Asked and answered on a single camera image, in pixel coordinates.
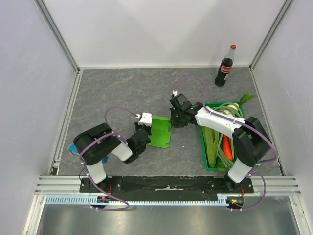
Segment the green paper box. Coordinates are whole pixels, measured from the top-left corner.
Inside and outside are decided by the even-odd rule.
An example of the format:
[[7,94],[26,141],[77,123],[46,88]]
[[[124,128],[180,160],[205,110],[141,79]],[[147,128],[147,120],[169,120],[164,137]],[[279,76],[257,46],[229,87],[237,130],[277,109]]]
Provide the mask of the green paper box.
[[172,134],[171,118],[152,116],[151,133],[148,146],[168,148],[170,146]]

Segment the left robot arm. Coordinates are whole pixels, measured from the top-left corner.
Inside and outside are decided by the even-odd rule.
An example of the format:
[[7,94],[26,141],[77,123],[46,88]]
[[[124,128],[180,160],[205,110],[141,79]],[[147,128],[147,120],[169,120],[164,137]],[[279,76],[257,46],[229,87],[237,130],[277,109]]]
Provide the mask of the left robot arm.
[[112,154],[126,164],[133,162],[151,142],[151,128],[151,123],[136,122],[134,134],[125,143],[106,123],[97,125],[74,138],[73,143],[92,178],[90,187],[93,190],[103,192],[108,185],[102,160]]

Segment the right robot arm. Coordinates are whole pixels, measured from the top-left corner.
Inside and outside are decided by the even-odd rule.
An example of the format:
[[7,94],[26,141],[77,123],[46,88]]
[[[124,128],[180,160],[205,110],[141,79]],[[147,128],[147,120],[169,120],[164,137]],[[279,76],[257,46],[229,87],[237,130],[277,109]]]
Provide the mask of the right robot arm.
[[265,156],[273,149],[260,121],[255,117],[248,119],[230,117],[208,106],[192,104],[182,93],[172,92],[172,127],[181,128],[188,124],[211,128],[233,140],[237,159],[224,176],[224,187],[234,193],[242,186],[242,181]]

